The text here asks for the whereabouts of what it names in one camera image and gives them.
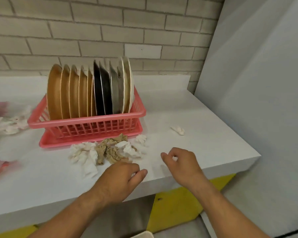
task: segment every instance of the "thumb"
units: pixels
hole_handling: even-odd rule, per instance
[[[138,171],[129,181],[130,192],[132,192],[146,177],[148,171],[146,169],[142,169]]]
[[[167,165],[169,170],[172,171],[172,169],[176,165],[176,162],[173,160],[172,156],[168,155],[166,153],[161,153],[161,158],[162,158],[163,162]]]

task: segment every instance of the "black plate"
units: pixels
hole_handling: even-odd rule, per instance
[[[95,105],[97,116],[105,115],[103,93],[102,93],[102,82],[100,80],[99,67],[94,60],[94,89],[95,89]]]
[[[99,73],[100,73],[100,80],[102,82],[105,115],[110,115],[112,114],[112,101],[111,101],[109,73],[106,71],[105,68],[103,68],[101,63],[99,63]]]

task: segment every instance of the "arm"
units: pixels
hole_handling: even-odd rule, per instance
[[[161,157],[174,179],[199,200],[218,238],[269,238],[211,184],[194,153],[172,148],[169,154],[162,153]]]
[[[30,238],[79,238],[90,222],[107,206],[126,199],[143,181],[147,170],[138,164],[118,162],[100,176],[95,185],[54,216]]]

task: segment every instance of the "red plastic basket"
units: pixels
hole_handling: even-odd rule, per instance
[[[63,120],[50,120],[45,95],[29,117],[28,125],[30,128],[45,128],[39,143],[41,148],[100,141],[121,133],[135,136],[142,132],[139,118],[146,115],[146,109],[136,88],[134,95],[130,113]]]

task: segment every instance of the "person's left hand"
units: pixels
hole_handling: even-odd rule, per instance
[[[117,204],[126,199],[143,181],[148,171],[138,164],[117,162],[105,170],[89,192],[101,196],[105,205]]]

